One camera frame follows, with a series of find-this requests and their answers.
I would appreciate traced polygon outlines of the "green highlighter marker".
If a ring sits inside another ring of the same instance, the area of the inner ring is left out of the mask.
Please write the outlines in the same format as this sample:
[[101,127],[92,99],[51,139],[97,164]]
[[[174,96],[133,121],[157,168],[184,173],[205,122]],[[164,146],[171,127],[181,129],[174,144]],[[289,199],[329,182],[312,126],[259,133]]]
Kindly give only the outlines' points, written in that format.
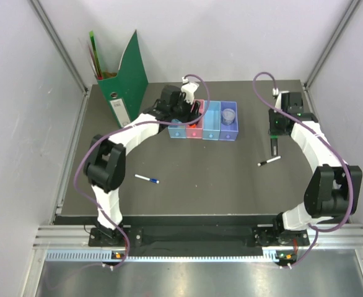
[[278,156],[278,137],[270,135],[270,145],[271,145],[271,156]]

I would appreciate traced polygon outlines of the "clear round clip container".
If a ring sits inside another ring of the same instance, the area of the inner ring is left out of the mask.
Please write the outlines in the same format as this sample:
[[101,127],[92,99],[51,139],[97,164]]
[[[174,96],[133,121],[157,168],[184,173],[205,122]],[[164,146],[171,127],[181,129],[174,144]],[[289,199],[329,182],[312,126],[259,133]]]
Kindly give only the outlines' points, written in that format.
[[222,110],[221,116],[222,124],[225,126],[229,126],[234,123],[236,118],[236,112],[232,108],[225,108],[224,110]]

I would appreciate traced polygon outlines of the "teal blue drawer box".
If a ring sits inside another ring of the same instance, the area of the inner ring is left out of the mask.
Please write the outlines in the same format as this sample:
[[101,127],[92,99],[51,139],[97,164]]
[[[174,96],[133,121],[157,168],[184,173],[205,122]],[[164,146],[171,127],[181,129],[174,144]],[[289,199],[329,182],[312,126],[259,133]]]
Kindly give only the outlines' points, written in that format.
[[220,101],[204,101],[204,109],[208,109],[203,117],[203,139],[219,140],[221,132]]

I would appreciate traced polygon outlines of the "pink drawer box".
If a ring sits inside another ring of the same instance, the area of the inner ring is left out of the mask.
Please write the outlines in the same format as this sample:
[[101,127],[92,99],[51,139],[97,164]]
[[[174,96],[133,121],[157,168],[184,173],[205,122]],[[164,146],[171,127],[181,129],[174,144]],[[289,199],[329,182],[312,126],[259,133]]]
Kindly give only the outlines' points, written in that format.
[[[204,112],[204,100],[195,100],[199,103],[198,116],[202,115]],[[188,129],[186,127],[186,137],[188,139],[201,139],[203,137],[203,118],[201,118],[196,124],[196,129]]]

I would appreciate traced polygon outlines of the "purple drawer box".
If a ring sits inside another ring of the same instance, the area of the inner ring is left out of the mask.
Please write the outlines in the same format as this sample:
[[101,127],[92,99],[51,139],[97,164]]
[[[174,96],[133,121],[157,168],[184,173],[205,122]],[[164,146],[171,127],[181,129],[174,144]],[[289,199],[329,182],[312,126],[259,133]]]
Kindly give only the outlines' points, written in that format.
[[225,126],[221,122],[221,132],[219,140],[223,141],[235,141],[238,136],[238,109],[235,101],[221,101],[221,112],[225,108],[232,108],[236,112],[236,118],[233,124]]

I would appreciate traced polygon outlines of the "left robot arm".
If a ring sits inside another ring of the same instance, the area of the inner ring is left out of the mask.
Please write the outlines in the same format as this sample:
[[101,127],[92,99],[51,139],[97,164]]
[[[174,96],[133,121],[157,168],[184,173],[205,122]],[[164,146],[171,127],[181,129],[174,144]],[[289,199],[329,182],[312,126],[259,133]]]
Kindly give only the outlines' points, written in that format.
[[108,244],[120,244],[124,236],[123,229],[117,225],[123,219],[119,188],[125,178],[127,154],[171,122],[185,124],[198,119],[201,116],[200,103],[195,101],[198,87],[196,82],[185,83],[180,88],[166,85],[153,106],[119,133],[101,142],[85,161],[84,174],[99,204],[98,224],[104,227],[102,238]]

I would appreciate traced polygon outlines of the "green lever arch binder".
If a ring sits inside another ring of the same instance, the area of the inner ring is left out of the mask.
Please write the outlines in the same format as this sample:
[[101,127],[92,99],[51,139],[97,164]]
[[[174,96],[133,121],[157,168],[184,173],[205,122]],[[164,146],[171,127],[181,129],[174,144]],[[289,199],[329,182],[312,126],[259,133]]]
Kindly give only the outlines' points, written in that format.
[[138,117],[148,86],[138,33],[134,32],[131,35],[116,72],[106,71],[100,65],[98,46],[93,31],[89,32],[87,48],[98,86],[119,127],[125,127]]

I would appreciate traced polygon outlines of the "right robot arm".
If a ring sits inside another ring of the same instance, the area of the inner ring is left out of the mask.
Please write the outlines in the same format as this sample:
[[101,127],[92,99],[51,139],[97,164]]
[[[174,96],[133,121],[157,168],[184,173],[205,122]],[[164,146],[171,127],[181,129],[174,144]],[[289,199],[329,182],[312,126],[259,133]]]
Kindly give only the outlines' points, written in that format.
[[317,117],[304,112],[299,92],[280,92],[273,89],[275,107],[269,109],[269,135],[271,154],[279,155],[278,137],[289,136],[300,147],[312,170],[312,177],[304,193],[304,201],[291,210],[280,213],[272,230],[275,242],[288,244],[295,232],[309,225],[343,217],[346,211],[354,213],[362,182],[359,166],[346,165],[350,178],[346,177],[341,162],[326,146],[327,139],[321,131]]

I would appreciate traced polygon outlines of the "light blue drawer box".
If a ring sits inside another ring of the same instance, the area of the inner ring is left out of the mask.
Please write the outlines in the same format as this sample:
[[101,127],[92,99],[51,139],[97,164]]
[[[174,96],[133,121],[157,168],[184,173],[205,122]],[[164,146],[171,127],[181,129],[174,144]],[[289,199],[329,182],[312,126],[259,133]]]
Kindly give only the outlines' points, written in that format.
[[173,139],[186,139],[186,126],[182,122],[178,125],[169,125],[168,133]]

